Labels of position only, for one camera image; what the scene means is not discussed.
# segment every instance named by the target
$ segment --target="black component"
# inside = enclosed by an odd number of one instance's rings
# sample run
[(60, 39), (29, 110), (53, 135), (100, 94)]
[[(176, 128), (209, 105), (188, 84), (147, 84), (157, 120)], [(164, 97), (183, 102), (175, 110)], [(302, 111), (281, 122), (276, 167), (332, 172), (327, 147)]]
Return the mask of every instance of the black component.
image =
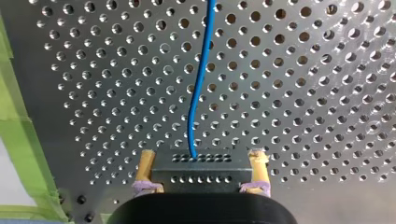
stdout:
[(84, 195), (78, 196), (78, 198), (77, 198), (77, 203), (79, 203), (79, 204), (84, 204), (85, 202), (87, 202), (87, 198), (85, 198)]
[(280, 203), (248, 193), (148, 194), (120, 206), (108, 224), (265, 223), (296, 224)]
[(86, 222), (92, 222), (93, 221), (93, 214), (89, 213), (87, 216), (84, 217), (84, 220)]

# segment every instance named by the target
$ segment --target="blue cable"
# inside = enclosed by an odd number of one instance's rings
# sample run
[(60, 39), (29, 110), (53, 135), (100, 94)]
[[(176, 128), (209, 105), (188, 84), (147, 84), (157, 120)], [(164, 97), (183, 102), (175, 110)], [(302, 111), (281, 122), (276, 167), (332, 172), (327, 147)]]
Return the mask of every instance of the blue cable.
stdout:
[(195, 80), (194, 92), (192, 94), (192, 99), (190, 103), (189, 110), (189, 120), (187, 122), (187, 133), (189, 140), (189, 150), (192, 158), (197, 157), (197, 152), (195, 150), (194, 145), (194, 119), (195, 119), (195, 110), (198, 105), (199, 95), (201, 93), (202, 84), (204, 83), (205, 78), (205, 67), (207, 64), (207, 57), (209, 56), (209, 47), (210, 47), (210, 39), (212, 37), (213, 31), (213, 23), (215, 20), (215, 7), (216, 0), (207, 0), (207, 9), (206, 9), (206, 28), (204, 35), (204, 44), (202, 45), (201, 51), (201, 60), (199, 62), (198, 67), (198, 75)]

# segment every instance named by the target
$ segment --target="green edge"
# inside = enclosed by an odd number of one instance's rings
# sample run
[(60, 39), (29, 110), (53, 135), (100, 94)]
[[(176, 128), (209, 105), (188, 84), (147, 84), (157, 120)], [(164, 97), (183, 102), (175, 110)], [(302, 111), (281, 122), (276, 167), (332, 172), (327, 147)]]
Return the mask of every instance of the green edge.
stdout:
[(37, 207), (1, 206), (0, 218), (67, 221), (50, 169), (29, 119), (10, 62), (11, 47), (0, 18), (0, 136)]

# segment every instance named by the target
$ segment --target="wire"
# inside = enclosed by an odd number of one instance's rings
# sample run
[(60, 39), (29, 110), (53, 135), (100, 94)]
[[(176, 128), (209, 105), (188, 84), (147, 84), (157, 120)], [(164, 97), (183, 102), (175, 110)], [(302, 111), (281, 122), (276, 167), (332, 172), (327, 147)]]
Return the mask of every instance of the wire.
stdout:
[(195, 150), (195, 145), (194, 145), (193, 126), (195, 119), (195, 110), (198, 105), (199, 95), (201, 93), (202, 84), (205, 78), (205, 67), (207, 63), (207, 57), (209, 55), (210, 39), (212, 37), (213, 23), (215, 20), (215, 11), (214, 11), (215, 4), (216, 4), (216, 0), (207, 0), (204, 44), (202, 45), (201, 60), (199, 62), (198, 75), (197, 75), (197, 79), (195, 80), (194, 92), (192, 93), (192, 99), (190, 103), (189, 119), (187, 122), (189, 150), (192, 158), (197, 157), (197, 152)]

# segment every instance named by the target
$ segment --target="metal plate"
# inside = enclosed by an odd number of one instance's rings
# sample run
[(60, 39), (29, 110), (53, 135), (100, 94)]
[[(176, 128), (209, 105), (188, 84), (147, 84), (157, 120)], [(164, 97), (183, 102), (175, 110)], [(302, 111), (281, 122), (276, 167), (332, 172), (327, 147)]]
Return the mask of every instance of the metal plate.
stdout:
[(252, 168), (245, 150), (198, 149), (197, 159), (186, 149), (159, 147), (151, 180), (165, 192), (238, 192), (251, 181)]
[[(76, 222), (111, 213), (133, 196), (141, 148), (187, 146), (205, 2), (1, 5), (65, 210)], [(198, 148), (264, 147), (274, 198), (302, 223), (393, 223), (396, 4), (223, 0), (216, 11)]]

